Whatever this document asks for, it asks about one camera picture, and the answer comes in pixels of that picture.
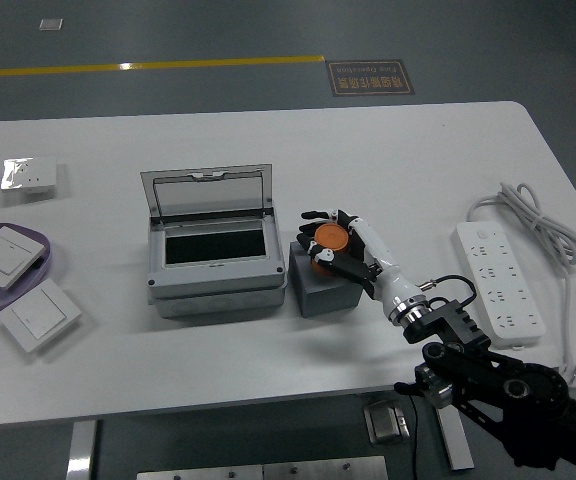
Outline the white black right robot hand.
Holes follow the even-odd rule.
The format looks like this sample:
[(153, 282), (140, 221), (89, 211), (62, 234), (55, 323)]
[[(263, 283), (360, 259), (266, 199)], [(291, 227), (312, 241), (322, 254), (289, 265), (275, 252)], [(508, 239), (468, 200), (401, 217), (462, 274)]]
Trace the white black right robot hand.
[[(362, 286), (368, 296), (382, 304), (384, 315), (397, 321), (405, 312), (426, 306), (422, 290), (406, 280), (399, 263), (377, 232), (365, 220), (340, 209), (311, 210), (301, 214), (297, 241), (316, 265)], [(348, 234), (346, 252), (334, 251), (315, 239), (319, 227), (338, 226)]]

